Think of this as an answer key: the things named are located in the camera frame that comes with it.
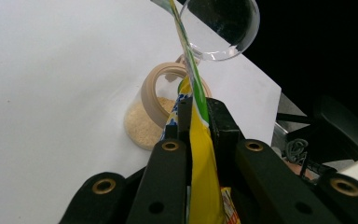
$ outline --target green stripe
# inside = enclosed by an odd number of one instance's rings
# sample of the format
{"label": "green stripe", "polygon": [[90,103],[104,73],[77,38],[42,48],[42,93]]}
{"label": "green stripe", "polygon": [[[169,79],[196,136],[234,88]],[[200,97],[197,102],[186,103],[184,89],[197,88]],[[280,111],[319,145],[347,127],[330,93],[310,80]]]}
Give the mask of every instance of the green stripe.
{"label": "green stripe", "polygon": [[170,0],[173,16],[175,18],[176,29],[178,31],[183,51],[185,53],[186,70],[190,77],[190,85],[193,90],[193,98],[197,105],[197,110],[200,113],[201,120],[209,123],[208,110],[206,105],[206,98],[200,81],[199,70],[197,69],[194,60],[193,52],[187,39],[185,27],[183,26],[176,5],[173,0]]}

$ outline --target granular food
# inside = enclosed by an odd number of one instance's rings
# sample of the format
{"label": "granular food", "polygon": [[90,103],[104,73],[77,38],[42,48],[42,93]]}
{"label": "granular food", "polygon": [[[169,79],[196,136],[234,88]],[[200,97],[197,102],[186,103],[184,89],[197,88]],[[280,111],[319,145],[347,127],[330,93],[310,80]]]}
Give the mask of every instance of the granular food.
{"label": "granular food", "polygon": [[[171,112],[175,104],[174,100],[164,97],[158,97],[158,101],[167,112]],[[147,115],[142,102],[137,102],[129,108],[124,125],[130,139],[137,146],[147,150],[153,149],[162,134],[162,129]]]}

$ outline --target white table surface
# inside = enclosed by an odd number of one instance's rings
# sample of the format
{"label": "white table surface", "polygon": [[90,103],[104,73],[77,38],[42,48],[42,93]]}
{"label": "white table surface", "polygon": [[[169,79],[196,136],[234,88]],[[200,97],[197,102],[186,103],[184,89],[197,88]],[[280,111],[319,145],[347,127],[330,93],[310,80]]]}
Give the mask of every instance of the white table surface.
{"label": "white table surface", "polygon": [[[57,223],[89,177],[144,167],[124,112],[181,53],[148,0],[0,0],[0,223]],[[242,55],[200,74],[245,137],[270,144],[281,88]]]}

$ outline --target clear glass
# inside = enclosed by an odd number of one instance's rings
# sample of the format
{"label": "clear glass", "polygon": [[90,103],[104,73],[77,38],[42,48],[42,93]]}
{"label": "clear glass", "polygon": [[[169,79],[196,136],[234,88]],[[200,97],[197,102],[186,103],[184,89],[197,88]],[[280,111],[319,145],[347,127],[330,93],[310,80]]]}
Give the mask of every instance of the clear glass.
{"label": "clear glass", "polygon": [[180,12],[194,56],[224,61],[254,41],[260,15],[255,0],[187,0]]}

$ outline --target brass insert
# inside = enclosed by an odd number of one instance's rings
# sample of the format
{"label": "brass insert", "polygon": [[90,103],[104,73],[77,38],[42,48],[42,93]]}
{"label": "brass insert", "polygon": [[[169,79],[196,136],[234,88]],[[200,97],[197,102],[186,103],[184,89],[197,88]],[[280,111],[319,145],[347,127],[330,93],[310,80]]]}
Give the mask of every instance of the brass insert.
{"label": "brass insert", "polygon": [[336,191],[351,197],[358,197],[358,188],[350,181],[342,178],[332,178],[330,184]]}
{"label": "brass insert", "polygon": [[105,194],[112,191],[112,189],[114,189],[115,186],[116,186],[116,181],[114,179],[105,178],[95,182],[95,184],[92,186],[92,191],[95,194]]}
{"label": "brass insert", "polygon": [[162,144],[162,148],[167,151],[175,151],[179,148],[179,145],[175,142],[165,142]]}
{"label": "brass insert", "polygon": [[252,142],[252,141],[246,142],[245,146],[246,146],[246,148],[248,148],[249,150],[252,150],[252,151],[261,151],[264,149],[263,146],[261,146],[257,142]]}

